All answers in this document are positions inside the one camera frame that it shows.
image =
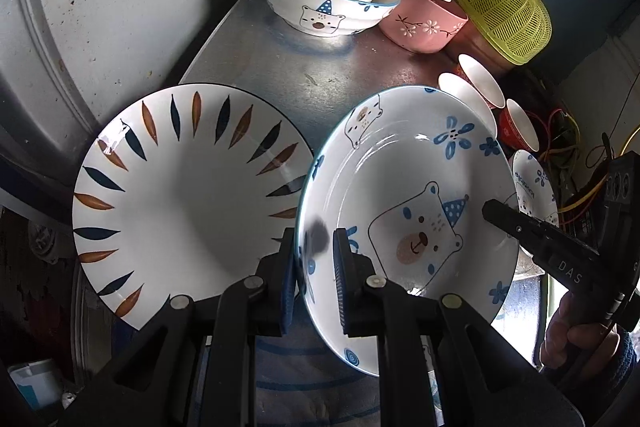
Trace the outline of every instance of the silver bolt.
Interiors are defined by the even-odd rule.
[[[244,286],[250,290],[255,290],[264,284],[262,277],[257,275],[250,275],[244,280]]]
[[[176,295],[172,297],[170,303],[174,310],[183,310],[189,305],[189,298],[187,295]]]
[[[444,304],[445,308],[457,310],[458,308],[460,308],[460,306],[462,306],[462,299],[455,293],[447,293],[442,298],[442,304]]]
[[[367,286],[372,288],[384,288],[386,284],[386,279],[384,277],[380,277],[380,275],[369,275],[367,277]]]

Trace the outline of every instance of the blue sleeve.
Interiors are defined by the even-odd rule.
[[[580,411],[587,427],[596,423],[609,408],[636,365],[631,337],[620,327],[618,333],[620,345],[606,367],[595,377],[564,393]]]

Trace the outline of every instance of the white flower design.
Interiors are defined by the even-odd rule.
[[[412,24],[410,26],[402,26],[400,28],[400,31],[402,32],[402,35],[404,35],[405,37],[413,37],[415,34],[415,24]]]
[[[427,21],[422,23],[422,31],[428,33],[429,35],[436,34],[440,30],[440,26],[438,26],[438,21]]]

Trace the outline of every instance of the green plastic basket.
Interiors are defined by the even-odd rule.
[[[529,62],[551,38],[541,0],[457,0],[485,39],[508,61]]]

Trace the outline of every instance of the bear face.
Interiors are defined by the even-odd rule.
[[[457,219],[462,207],[449,212],[458,213],[452,216]],[[386,276],[415,295],[463,244],[447,219],[436,182],[376,217],[369,225],[369,240]]]
[[[351,111],[347,122],[344,124],[344,134],[351,141],[351,146],[354,149],[357,149],[360,145],[365,131],[381,115],[380,95],[377,98],[370,98]]]
[[[344,19],[344,15],[328,15],[312,10],[309,6],[303,6],[300,26],[317,32],[332,34],[340,26],[342,19]]]

